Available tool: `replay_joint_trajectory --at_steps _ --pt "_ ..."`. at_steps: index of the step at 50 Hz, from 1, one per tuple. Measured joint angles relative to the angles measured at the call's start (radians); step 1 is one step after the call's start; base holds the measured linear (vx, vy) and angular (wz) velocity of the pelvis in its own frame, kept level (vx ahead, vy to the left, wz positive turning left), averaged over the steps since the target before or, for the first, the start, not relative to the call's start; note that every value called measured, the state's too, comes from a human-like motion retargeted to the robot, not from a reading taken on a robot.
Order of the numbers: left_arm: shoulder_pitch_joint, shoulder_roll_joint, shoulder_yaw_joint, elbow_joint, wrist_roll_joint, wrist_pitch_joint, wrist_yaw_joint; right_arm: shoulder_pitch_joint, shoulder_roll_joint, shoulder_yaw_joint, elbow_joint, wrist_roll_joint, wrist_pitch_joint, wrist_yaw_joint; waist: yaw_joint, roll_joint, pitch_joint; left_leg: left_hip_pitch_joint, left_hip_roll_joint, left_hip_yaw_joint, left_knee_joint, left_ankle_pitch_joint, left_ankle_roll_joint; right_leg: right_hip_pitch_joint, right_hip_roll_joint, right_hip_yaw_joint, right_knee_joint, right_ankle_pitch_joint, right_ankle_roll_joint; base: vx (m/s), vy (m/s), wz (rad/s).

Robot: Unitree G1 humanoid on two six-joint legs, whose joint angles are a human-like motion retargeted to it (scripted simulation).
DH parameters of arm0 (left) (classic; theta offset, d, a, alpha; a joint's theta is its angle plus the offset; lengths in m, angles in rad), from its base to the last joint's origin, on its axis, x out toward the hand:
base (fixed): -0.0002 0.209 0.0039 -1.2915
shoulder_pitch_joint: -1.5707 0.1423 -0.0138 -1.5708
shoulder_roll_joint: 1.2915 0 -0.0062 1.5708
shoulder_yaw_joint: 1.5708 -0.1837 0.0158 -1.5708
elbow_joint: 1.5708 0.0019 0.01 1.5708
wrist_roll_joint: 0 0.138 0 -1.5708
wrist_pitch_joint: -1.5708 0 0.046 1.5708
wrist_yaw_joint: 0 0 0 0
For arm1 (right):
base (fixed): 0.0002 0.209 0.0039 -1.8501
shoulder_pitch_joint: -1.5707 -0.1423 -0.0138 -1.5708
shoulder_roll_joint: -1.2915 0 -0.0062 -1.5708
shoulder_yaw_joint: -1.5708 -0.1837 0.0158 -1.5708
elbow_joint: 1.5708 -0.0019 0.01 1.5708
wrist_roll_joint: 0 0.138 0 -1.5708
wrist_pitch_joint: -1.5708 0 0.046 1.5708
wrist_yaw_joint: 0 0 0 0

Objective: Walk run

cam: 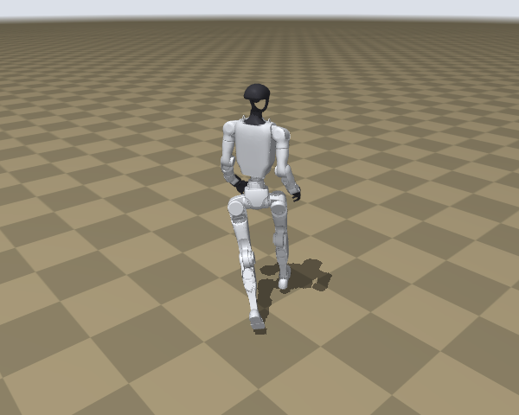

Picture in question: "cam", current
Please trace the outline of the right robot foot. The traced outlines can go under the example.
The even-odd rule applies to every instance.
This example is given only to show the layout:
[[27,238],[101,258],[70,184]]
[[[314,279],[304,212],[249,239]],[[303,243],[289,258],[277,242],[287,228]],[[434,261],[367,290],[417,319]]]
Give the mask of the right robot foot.
[[283,277],[280,276],[280,271],[279,271],[279,288],[284,290],[287,288],[287,285],[288,285],[288,280],[291,276],[291,267],[289,265],[287,265],[287,277],[285,278],[285,276],[283,275]]

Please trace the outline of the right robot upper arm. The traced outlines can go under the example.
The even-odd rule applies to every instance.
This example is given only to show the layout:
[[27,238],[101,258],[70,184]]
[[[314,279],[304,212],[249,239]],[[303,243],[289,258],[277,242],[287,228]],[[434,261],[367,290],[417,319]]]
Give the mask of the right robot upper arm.
[[276,159],[275,175],[278,177],[287,177],[285,168],[289,157],[289,141],[290,132],[283,127],[272,125],[272,138],[276,141]]

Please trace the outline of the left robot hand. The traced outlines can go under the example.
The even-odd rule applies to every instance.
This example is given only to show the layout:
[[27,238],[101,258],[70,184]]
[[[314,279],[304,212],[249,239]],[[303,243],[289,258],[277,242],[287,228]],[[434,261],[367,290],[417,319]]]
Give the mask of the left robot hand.
[[243,192],[244,192],[244,189],[245,189],[245,186],[247,186],[247,183],[248,182],[245,182],[244,180],[242,181],[237,175],[235,175],[235,177],[239,180],[235,185],[232,185],[234,187],[237,188],[237,190],[243,195]]

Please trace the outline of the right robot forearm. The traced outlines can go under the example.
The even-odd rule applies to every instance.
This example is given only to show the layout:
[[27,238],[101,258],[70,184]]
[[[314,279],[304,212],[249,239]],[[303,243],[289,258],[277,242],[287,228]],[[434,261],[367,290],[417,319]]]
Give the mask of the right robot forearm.
[[282,177],[281,181],[285,185],[285,188],[290,193],[290,195],[300,192],[299,186],[294,181],[294,176],[292,174],[292,169],[290,165],[286,166],[285,173],[287,177]]

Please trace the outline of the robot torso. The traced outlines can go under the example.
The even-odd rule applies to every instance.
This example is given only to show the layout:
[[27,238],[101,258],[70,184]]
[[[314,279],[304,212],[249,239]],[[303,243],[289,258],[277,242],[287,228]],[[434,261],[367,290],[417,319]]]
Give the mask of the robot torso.
[[[244,118],[243,118],[244,117]],[[244,124],[243,115],[234,127],[236,160],[243,175],[251,176],[244,189],[246,209],[269,208],[269,189],[264,179],[271,171],[276,155],[276,141],[272,138],[271,119],[265,124]],[[249,116],[250,117],[250,116]]]

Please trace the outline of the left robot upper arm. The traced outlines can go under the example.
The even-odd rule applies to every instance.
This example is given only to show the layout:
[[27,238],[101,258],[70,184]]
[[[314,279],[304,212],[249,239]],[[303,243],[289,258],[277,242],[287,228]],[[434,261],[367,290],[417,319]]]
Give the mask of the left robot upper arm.
[[221,165],[233,167],[235,163],[235,156],[232,155],[234,150],[235,135],[234,127],[238,120],[231,120],[223,125],[223,140],[222,140],[222,158]]

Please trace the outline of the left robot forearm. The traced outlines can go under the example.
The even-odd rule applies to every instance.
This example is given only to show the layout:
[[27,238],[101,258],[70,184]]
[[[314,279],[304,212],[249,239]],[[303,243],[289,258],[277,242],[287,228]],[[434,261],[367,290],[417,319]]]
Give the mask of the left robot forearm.
[[235,185],[239,181],[234,175],[234,166],[227,167],[227,166],[221,165],[221,171],[223,172],[224,178],[227,182],[230,182],[233,185]]

